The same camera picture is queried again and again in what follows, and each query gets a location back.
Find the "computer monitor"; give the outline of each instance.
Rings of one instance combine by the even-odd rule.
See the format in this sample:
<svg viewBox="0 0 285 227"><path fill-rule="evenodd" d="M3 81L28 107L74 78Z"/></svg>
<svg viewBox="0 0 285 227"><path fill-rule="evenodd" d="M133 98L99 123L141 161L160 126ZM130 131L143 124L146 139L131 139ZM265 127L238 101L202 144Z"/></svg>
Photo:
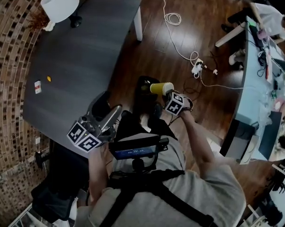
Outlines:
<svg viewBox="0 0 285 227"><path fill-rule="evenodd" d="M285 72L285 61L284 60L272 58L272 61Z"/></svg>

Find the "brick wall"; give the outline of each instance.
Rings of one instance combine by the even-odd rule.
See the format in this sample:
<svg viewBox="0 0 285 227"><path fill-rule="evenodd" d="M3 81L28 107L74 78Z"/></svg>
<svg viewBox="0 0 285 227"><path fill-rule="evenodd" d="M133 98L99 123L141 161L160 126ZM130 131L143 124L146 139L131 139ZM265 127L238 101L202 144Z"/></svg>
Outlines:
<svg viewBox="0 0 285 227"><path fill-rule="evenodd" d="M40 0L0 0L0 226L7 226L32 201L31 190L45 177L34 153L49 139L22 118L30 56L40 31L27 29ZM35 137L41 143L35 144Z"/></svg>

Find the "gray t-shirt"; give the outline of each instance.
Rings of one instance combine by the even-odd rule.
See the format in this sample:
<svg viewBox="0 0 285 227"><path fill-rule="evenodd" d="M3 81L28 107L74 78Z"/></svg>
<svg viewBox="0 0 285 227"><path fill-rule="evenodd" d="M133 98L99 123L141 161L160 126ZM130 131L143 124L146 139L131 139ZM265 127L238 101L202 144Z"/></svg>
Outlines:
<svg viewBox="0 0 285 227"><path fill-rule="evenodd" d="M123 140L150 137L138 134ZM159 154L157 170L185 170L185 157L178 141L169 138L168 150ZM152 159L144 158L145 166ZM131 172L132 160L113 161L114 171ZM246 207L244 193L229 166L213 167L201 179L197 173L186 171L184 175L165 181L169 190L203 214L210 215L219 227L236 226ZM75 227L98 227L114 204L119 189L106 188L92 207L79 207ZM150 192L137 193L115 221L114 227L197 227L182 213Z"/></svg>

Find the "hardwood floor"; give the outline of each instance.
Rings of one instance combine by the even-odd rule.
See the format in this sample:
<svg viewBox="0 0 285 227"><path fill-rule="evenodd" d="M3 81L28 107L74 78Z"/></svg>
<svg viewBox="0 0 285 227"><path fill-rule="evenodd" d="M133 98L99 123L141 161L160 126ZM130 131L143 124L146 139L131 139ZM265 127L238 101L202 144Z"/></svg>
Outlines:
<svg viewBox="0 0 285 227"><path fill-rule="evenodd" d="M210 72L203 73L205 84L221 84L239 87L242 71L229 68L228 57L237 48L232 43L219 49L214 43L224 36L221 23L243 7L237 0L166 0L166 12L179 13L182 22L179 26L169 26L172 38L178 50L186 57L197 51L199 57L212 69L216 65L211 52L216 55L218 76ZM186 87L199 90L200 80L190 79L191 65L181 58L170 38L163 20L162 0L142 0L141 14L143 41L138 43L135 30L131 29L123 51L113 74L110 91L111 104L122 104L124 109L131 108L136 82L141 75L157 78L161 82L172 82L175 89L183 91ZM190 94L191 99L198 96ZM231 123L238 92L220 87L203 87L193 109L193 116L199 124L220 138L224 138ZM170 121L170 115L164 113L163 119ZM188 145L188 137L184 124L176 120L171 129L179 139L187 156L187 168L193 166L193 157ZM267 189L267 178L274 172L271 163L263 161L251 162L247 166L232 165L233 172L241 183L247 203L254 204L257 197Z"/></svg>

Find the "black shoe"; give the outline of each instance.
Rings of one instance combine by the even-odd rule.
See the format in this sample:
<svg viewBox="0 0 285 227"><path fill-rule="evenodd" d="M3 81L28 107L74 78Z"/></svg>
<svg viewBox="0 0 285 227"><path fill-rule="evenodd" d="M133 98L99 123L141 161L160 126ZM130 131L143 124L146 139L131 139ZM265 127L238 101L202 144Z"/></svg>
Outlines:
<svg viewBox="0 0 285 227"><path fill-rule="evenodd" d="M153 110L150 112L149 120L148 120L148 127L150 128L153 119L160 119L162 115L162 106L159 102L153 107Z"/></svg>
<svg viewBox="0 0 285 227"><path fill-rule="evenodd" d="M123 112L122 112L122 118L125 117L125 116L127 116L127 115L130 115L130 114L132 114L132 113L129 112L128 110L123 110Z"/></svg>
<svg viewBox="0 0 285 227"><path fill-rule="evenodd" d="M231 32L234 28L231 27L231 26L227 26L227 25L225 25L225 24L222 24L222 29L223 29L224 32L229 33L229 32Z"/></svg>

